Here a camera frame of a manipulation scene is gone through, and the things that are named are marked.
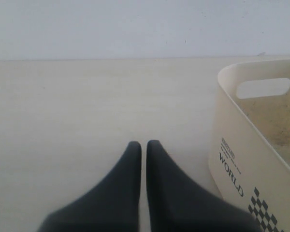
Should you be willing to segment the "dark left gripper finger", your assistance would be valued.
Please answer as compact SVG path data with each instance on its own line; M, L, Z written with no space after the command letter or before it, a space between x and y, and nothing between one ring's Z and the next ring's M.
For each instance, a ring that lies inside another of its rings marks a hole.
M128 143L113 169L85 195L49 214L40 232L138 232L142 148Z

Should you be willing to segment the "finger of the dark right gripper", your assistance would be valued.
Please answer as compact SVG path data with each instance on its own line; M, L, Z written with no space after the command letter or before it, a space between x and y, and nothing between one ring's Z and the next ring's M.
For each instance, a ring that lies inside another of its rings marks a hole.
M261 231L249 213L194 182L158 140L147 143L146 190L153 232Z

